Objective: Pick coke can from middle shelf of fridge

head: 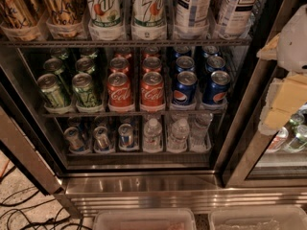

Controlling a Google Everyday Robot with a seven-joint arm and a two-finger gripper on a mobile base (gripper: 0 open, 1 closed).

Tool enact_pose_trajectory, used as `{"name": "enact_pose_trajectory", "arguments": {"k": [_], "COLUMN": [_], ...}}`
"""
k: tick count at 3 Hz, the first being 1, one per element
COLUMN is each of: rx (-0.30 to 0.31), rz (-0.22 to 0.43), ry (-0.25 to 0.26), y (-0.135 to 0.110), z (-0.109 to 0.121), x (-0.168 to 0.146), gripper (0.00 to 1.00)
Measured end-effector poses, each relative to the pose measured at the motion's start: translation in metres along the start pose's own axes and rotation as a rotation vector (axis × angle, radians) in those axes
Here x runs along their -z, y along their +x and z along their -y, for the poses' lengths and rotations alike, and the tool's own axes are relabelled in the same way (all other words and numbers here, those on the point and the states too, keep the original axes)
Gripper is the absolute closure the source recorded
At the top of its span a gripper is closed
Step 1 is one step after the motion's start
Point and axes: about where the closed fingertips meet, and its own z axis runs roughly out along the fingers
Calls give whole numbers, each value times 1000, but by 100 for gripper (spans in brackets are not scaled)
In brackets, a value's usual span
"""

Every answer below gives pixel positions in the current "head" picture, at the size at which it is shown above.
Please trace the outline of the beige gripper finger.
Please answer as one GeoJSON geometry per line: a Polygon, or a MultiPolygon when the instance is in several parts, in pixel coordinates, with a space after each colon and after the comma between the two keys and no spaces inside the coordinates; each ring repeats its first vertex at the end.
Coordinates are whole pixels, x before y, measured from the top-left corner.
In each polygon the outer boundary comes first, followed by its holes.
{"type": "Polygon", "coordinates": [[[307,103],[307,75],[289,73],[284,79],[274,78],[260,114],[258,130],[274,135],[307,103]]]}

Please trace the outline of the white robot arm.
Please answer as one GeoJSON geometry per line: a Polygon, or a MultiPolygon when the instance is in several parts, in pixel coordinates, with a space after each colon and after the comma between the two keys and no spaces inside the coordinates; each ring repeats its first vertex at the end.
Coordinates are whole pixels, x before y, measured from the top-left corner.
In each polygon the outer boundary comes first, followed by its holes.
{"type": "Polygon", "coordinates": [[[257,57],[276,60],[288,71],[282,80],[273,79],[260,114],[259,132],[274,135],[307,102],[307,5],[296,11],[257,57]]]}

